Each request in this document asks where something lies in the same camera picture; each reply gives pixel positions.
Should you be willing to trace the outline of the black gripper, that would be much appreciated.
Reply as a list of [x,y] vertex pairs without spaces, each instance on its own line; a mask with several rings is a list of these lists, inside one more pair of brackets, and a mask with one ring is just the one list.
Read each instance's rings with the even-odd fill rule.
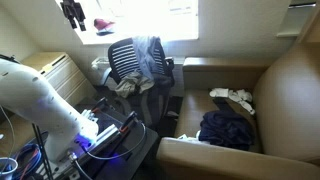
[[74,18],[77,19],[80,30],[86,31],[85,23],[84,23],[84,13],[82,10],[82,6],[79,2],[75,2],[74,0],[63,0],[60,3],[64,16],[69,20],[69,23],[72,29],[77,28],[77,25],[74,21]]

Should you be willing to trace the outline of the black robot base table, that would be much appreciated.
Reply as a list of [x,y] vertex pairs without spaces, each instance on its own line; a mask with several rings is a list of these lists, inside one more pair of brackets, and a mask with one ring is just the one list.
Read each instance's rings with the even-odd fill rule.
[[80,145],[75,150],[68,150],[67,156],[59,163],[51,162],[48,157],[47,160],[58,168],[60,174],[73,169],[80,170],[81,165],[86,164],[89,171],[82,175],[88,180],[105,178],[104,168],[111,162],[111,174],[117,180],[129,179],[158,139],[158,134],[137,117],[129,123],[127,131],[121,133],[119,128],[128,115],[117,112],[109,104],[92,112],[96,103],[91,103],[85,111],[78,111],[97,123],[99,130],[96,143],[91,147]]

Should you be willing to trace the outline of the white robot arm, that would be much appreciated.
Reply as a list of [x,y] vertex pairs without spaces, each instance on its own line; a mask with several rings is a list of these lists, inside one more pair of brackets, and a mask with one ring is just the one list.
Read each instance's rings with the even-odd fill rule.
[[0,105],[48,131],[48,159],[59,163],[68,150],[97,141],[96,122],[81,115],[37,70],[0,59]]

